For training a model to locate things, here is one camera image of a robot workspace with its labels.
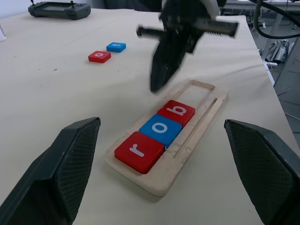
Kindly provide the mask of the grey crumpled cloth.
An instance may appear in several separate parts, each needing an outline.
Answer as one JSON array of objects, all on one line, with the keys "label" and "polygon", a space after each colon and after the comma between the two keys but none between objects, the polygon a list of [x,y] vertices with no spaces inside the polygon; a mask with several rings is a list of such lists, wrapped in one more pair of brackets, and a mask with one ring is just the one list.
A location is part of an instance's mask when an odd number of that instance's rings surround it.
[{"label": "grey crumpled cloth", "polygon": [[268,62],[274,62],[277,64],[284,63],[292,50],[293,45],[294,43],[291,43],[287,39],[276,41],[272,43],[265,59]]}]

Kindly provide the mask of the red letter r block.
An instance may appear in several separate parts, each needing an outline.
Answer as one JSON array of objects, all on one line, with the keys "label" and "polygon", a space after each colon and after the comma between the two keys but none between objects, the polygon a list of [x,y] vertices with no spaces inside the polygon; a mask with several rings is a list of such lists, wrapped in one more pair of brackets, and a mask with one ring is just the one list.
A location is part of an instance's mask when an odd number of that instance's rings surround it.
[{"label": "red letter r block", "polygon": [[164,145],[135,131],[114,151],[114,157],[141,174],[147,174],[160,156]]}]

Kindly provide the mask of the red letter b block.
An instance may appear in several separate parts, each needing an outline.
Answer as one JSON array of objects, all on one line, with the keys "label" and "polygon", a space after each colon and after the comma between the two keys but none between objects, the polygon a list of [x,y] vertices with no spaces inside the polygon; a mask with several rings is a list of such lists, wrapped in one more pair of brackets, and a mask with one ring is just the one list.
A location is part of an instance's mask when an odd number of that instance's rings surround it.
[{"label": "red letter b block", "polygon": [[182,127],[185,127],[194,116],[195,108],[175,100],[169,100],[160,110],[158,110],[157,114],[171,119],[181,124]]}]

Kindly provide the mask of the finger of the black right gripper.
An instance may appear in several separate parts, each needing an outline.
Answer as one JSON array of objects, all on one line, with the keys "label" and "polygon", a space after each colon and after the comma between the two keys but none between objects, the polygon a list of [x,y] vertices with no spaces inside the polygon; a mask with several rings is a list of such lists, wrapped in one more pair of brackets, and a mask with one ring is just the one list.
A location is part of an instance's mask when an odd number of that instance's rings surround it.
[{"label": "finger of the black right gripper", "polygon": [[150,91],[159,92],[170,79],[173,67],[173,38],[165,37],[160,40],[152,59],[150,71]]},{"label": "finger of the black right gripper", "polygon": [[170,81],[171,77],[180,68],[186,54],[187,42],[187,37],[166,38],[165,84]]}]

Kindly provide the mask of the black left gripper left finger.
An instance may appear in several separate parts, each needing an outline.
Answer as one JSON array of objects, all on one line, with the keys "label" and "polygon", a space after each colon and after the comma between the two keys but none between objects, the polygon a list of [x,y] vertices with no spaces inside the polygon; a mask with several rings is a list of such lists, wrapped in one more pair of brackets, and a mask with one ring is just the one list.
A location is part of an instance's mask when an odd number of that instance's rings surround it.
[{"label": "black left gripper left finger", "polygon": [[101,125],[92,117],[63,128],[0,206],[0,225],[72,225],[89,181]]}]

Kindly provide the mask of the wooden letter tray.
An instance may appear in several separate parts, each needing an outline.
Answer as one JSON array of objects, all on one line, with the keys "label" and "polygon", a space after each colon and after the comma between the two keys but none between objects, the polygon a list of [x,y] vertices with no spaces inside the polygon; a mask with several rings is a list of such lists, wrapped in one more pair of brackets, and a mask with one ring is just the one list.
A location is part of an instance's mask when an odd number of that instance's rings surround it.
[{"label": "wooden letter tray", "polygon": [[[173,185],[190,158],[202,135],[214,119],[228,92],[197,80],[186,80],[169,89],[164,98],[141,117],[106,152],[106,163],[113,169],[156,196],[164,196]],[[195,114],[153,165],[147,174],[141,174],[114,157],[114,151],[169,100],[195,108]]]}]

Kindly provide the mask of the red letter o block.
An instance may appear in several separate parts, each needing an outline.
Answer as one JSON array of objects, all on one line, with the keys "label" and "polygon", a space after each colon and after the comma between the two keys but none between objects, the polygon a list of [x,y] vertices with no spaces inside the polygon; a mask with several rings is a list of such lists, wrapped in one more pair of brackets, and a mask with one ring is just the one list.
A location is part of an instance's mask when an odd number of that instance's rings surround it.
[{"label": "red letter o block", "polygon": [[105,63],[111,58],[110,52],[95,51],[88,56],[90,62]]}]

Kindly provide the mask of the blue letter o block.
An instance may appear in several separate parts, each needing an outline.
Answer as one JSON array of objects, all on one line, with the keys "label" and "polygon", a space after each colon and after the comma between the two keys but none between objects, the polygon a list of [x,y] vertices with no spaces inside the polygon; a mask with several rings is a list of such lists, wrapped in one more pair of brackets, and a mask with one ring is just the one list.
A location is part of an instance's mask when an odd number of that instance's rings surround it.
[{"label": "blue letter o block", "polygon": [[168,148],[181,130],[180,123],[155,114],[138,131]]}]

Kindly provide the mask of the blue letter t block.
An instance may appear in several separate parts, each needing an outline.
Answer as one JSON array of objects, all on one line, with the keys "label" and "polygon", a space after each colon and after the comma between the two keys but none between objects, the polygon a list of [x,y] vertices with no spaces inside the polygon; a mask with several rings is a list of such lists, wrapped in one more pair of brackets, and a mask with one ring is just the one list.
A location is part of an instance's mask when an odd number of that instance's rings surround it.
[{"label": "blue letter t block", "polygon": [[111,42],[106,46],[108,52],[120,53],[126,49],[125,43]]}]

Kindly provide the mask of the black handheld controller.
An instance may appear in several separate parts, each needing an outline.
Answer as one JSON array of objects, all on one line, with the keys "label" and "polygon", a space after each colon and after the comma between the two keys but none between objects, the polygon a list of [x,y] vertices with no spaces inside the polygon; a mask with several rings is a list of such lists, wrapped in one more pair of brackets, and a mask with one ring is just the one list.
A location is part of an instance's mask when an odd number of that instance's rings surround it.
[{"label": "black handheld controller", "polygon": [[86,18],[91,13],[91,6],[88,3],[70,2],[38,2],[31,0],[28,12],[33,17],[48,17],[58,19],[79,20]]}]

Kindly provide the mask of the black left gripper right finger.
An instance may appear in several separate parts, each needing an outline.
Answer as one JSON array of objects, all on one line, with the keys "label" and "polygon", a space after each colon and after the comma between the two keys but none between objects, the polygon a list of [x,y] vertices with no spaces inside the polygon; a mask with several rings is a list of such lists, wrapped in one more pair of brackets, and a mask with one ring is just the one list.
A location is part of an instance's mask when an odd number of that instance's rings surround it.
[{"label": "black left gripper right finger", "polygon": [[273,131],[224,123],[240,180],[264,225],[300,225],[300,157]]}]

